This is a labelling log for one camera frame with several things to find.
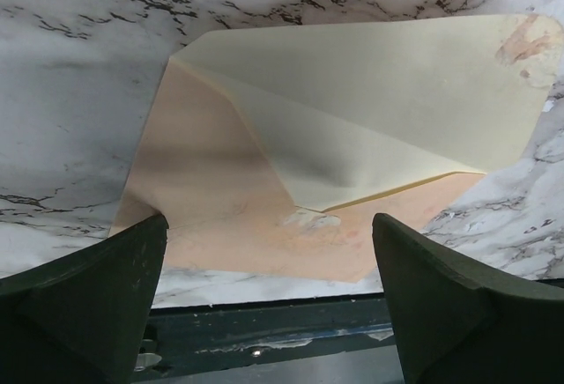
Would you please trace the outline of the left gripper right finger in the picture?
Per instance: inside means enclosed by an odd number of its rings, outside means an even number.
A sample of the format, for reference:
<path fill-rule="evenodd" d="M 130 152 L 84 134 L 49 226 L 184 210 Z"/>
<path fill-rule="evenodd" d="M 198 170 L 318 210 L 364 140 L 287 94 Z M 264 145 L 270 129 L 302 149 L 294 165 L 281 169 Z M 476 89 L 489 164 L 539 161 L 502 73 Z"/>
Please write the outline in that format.
<path fill-rule="evenodd" d="M 562 280 L 513 276 L 388 214 L 372 236 L 405 382 L 563 381 Z"/>

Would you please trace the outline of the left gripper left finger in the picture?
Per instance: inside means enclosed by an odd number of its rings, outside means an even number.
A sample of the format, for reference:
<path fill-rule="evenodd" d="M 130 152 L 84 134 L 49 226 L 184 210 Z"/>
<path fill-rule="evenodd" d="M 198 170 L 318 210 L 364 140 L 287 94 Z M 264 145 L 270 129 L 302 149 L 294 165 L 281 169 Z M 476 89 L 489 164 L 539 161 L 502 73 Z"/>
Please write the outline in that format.
<path fill-rule="evenodd" d="M 167 246 L 149 217 L 1 281 L 3 383 L 128 383 Z"/>

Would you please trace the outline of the peach paper envelope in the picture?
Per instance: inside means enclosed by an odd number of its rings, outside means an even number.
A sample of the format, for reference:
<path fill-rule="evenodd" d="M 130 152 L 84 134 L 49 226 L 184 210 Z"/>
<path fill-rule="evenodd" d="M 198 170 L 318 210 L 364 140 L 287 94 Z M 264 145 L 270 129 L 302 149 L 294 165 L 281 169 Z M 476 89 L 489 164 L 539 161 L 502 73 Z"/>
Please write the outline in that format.
<path fill-rule="evenodd" d="M 421 228 L 515 164 L 559 69 L 538 14 L 213 31 L 172 54 L 111 233 L 169 267 L 357 282 L 371 223 Z"/>

